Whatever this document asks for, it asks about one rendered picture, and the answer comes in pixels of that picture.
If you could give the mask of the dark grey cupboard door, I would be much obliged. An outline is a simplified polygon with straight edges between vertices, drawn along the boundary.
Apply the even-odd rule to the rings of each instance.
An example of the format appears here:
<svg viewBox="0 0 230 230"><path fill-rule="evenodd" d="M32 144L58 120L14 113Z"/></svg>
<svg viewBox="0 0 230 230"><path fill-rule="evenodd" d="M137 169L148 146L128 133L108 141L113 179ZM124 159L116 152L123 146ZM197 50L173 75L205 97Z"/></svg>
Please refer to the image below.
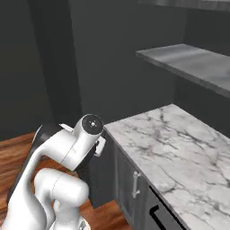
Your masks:
<svg viewBox="0 0 230 230"><path fill-rule="evenodd" d="M116 199L132 229L141 230L145 214L144 206L146 201L147 183L142 172L138 170L118 146L114 147L114 154L116 159ZM133 172L141 174L137 180L137 188L140 190L140 193L135 199L132 197Z"/></svg>

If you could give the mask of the grey wall shelf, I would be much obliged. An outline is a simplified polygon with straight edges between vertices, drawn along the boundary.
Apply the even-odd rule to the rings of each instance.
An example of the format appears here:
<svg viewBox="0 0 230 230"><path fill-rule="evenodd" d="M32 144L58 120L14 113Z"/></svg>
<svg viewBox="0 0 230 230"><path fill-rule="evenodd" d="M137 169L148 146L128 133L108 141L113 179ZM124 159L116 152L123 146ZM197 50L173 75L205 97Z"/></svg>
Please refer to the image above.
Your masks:
<svg viewBox="0 0 230 230"><path fill-rule="evenodd" d="M186 44L144 49L139 58L230 99L230 57Z"/></svg>
<svg viewBox="0 0 230 230"><path fill-rule="evenodd" d="M140 4L230 12L230 0L138 0Z"/></svg>

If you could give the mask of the dark appliance front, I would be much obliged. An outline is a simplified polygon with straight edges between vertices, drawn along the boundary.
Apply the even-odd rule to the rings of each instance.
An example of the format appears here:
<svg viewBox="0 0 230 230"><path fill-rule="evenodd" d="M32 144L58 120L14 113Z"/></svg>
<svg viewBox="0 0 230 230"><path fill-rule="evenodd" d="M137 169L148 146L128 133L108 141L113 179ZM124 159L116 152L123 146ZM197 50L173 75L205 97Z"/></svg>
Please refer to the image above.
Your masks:
<svg viewBox="0 0 230 230"><path fill-rule="evenodd" d="M166 208L152 187L146 194L145 230L187 230Z"/></svg>

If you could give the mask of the dark grey cupboard side panel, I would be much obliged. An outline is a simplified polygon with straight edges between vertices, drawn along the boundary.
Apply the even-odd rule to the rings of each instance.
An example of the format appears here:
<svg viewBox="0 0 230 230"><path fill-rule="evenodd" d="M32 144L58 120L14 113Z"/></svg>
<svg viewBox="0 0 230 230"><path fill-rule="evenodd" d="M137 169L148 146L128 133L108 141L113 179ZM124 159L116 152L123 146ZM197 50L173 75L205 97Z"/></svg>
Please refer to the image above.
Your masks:
<svg viewBox="0 0 230 230"><path fill-rule="evenodd" d="M90 201L94 208L114 200L114 142L104 131L106 139L102 154L94 156L90 162Z"/></svg>

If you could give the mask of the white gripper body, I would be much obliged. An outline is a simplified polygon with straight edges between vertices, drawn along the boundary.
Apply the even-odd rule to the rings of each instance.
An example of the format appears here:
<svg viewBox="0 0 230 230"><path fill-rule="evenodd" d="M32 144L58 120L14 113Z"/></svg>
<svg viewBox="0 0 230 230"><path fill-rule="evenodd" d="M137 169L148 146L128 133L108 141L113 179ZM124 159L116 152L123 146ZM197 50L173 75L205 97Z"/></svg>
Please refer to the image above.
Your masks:
<svg viewBox="0 0 230 230"><path fill-rule="evenodd" d="M102 154L102 150L105 146L106 139L104 137L99 137L96 142L96 150L95 150L95 156L100 157Z"/></svg>

